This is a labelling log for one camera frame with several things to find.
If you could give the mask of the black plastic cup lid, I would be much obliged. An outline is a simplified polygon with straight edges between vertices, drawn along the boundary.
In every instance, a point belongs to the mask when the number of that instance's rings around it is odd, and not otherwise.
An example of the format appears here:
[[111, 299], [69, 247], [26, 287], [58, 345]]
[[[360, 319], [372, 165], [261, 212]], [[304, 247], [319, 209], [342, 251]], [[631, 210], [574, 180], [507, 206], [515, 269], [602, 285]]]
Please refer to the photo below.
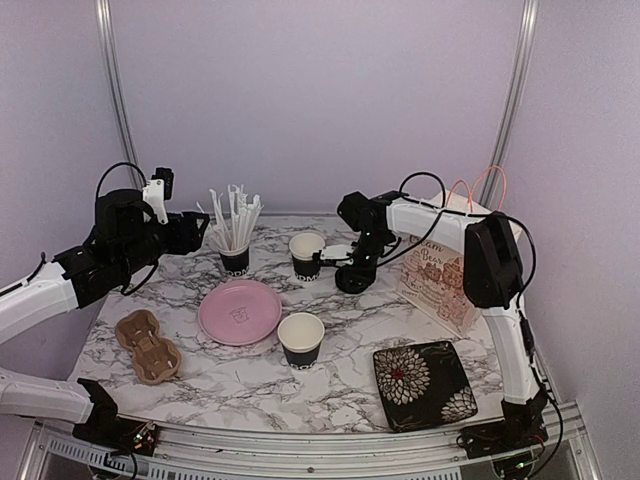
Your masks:
[[334, 278], [339, 290], [356, 295], [367, 290], [374, 283], [376, 275], [374, 270], [345, 265], [336, 270]]

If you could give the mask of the black paper coffee cup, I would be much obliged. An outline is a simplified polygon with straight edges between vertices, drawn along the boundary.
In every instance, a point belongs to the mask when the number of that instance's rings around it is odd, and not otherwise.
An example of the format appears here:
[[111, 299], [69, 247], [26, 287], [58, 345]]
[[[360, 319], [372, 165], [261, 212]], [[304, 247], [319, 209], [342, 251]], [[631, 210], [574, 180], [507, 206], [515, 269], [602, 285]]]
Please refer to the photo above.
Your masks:
[[303, 282], [315, 281], [320, 276], [320, 260], [314, 258], [325, 247], [325, 240], [315, 232], [302, 232], [289, 241], [295, 277]]

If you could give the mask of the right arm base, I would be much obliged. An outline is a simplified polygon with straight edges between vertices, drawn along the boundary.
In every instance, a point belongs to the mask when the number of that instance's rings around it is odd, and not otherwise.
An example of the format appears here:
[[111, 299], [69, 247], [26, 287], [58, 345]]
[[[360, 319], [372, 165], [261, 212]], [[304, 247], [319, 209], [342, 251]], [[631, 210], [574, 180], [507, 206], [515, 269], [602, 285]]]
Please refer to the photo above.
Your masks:
[[475, 459], [544, 443], [549, 438], [543, 425], [548, 400], [543, 390], [525, 404], [502, 400], [502, 420], [462, 428], [457, 444], [469, 459]]

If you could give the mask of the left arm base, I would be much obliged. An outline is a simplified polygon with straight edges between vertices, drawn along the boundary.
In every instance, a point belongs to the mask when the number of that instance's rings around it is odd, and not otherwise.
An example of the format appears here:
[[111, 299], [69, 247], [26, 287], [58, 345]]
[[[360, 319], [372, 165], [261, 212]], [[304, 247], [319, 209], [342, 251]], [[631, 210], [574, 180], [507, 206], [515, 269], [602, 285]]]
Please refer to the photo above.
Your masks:
[[80, 378], [77, 382], [89, 394], [92, 409], [86, 422], [74, 425], [75, 438], [124, 454], [154, 454], [159, 433], [154, 422], [121, 417], [115, 400], [97, 381]]

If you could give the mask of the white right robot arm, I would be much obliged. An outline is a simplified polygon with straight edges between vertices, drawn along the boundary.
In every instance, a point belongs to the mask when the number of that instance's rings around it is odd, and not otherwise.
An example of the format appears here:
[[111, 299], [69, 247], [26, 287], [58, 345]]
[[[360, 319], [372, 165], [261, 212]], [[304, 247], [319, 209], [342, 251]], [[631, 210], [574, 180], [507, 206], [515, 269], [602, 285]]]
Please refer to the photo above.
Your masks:
[[360, 294], [387, 264], [383, 253], [401, 235], [431, 240], [463, 257], [463, 291], [479, 308], [496, 347], [503, 378], [503, 400], [525, 405], [541, 388], [534, 369], [535, 343], [525, 312], [523, 294], [532, 280], [513, 233], [517, 219], [500, 211], [466, 213], [413, 199], [402, 189], [368, 198], [360, 192], [343, 197], [339, 217], [358, 233], [352, 249], [339, 259], [337, 287]]

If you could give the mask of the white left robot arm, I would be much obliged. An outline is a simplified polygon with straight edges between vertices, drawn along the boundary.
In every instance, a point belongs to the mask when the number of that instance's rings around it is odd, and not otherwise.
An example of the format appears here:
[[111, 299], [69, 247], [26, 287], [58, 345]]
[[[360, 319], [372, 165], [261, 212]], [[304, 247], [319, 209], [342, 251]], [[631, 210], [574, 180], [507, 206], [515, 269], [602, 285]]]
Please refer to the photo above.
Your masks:
[[[118, 289], [138, 291], [131, 283], [142, 269], [156, 271], [165, 255], [199, 250], [209, 224], [199, 212], [169, 213], [162, 193], [119, 189], [96, 198], [94, 225], [79, 246], [42, 261], [36, 272], [1, 292], [1, 339], [75, 309], [85, 308]], [[1, 411], [84, 424], [106, 445], [125, 438], [126, 423], [105, 406], [96, 406], [80, 383], [1, 373]]]

